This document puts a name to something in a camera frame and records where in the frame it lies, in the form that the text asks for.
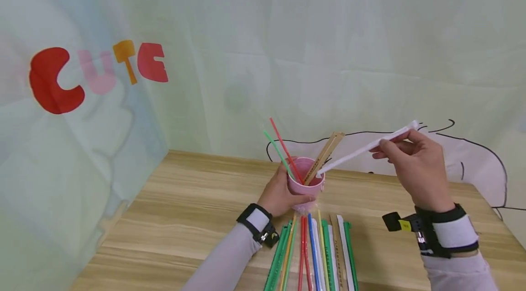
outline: wooden table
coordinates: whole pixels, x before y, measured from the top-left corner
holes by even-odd
[[[246,205],[259,198],[276,167],[256,160],[170,152],[72,290],[180,290]],[[471,216],[501,290],[524,288],[525,250],[471,185],[451,188],[454,200]],[[353,225],[360,291],[430,290],[414,234],[389,233],[381,219],[392,211],[412,213],[411,198],[395,177],[330,171],[319,208],[341,214]],[[274,224],[281,229],[290,218],[291,214]],[[263,290],[273,253],[266,248],[257,253],[236,290]],[[297,290],[299,252],[294,254],[289,290]]]

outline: pink letter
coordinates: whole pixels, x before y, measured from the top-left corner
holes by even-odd
[[[148,80],[168,82],[168,75],[163,62],[155,57],[164,58],[163,46],[158,43],[142,43],[137,55],[139,73]]]
[[[104,67],[103,75],[97,73],[97,69],[93,64],[93,59],[91,58],[91,53],[89,53],[89,51],[79,50],[77,51],[77,55],[79,55],[80,67],[82,67],[84,77],[94,94],[107,94],[115,87],[117,80],[115,79],[115,71],[113,70],[113,64],[111,62],[110,51],[103,51],[100,53],[100,59],[102,60],[102,65]]]

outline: left hand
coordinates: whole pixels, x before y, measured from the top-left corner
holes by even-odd
[[[312,195],[293,195],[287,185],[287,169],[281,163],[276,173],[270,178],[257,204],[262,206],[273,217],[285,214],[291,207],[314,201]]]

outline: hand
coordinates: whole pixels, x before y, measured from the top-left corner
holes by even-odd
[[[391,141],[383,139],[380,146],[370,151],[374,159],[388,158],[394,164],[400,183],[417,207],[434,212],[447,212],[455,207],[439,143],[412,129]]]
[[[281,163],[276,173],[265,186],[257,204],[262,206],[273,217],[285,214],[291,207],[314,201],[311,195],[293,195],[287,185],[287,169]]]

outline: plastic cup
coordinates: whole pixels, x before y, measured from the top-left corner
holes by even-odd
[[[301,178],[304,179],[306,174],[309,172],[310,168],[314,164],[313,159],[309,157],[298,157],[294,160],[296,167],[298,168],[298,173],[301,175]],[[288,174],[288,185],[289,190],[294,195],[312,195],[313,197],[318,197],[319,193],[323,191],[323,185],[325,184],[325,174],[321,175],[321,178],[314,178],[311,180],[309,186],[302,185],[299,181],[298,176],[295,174],[292,164],[289,164],[290,170],[293,172],[294,180]],[[314,206],[316,201],[307,202],[304,204],[299,204],[293,207],[294,210],[298,212],[308,212]]]

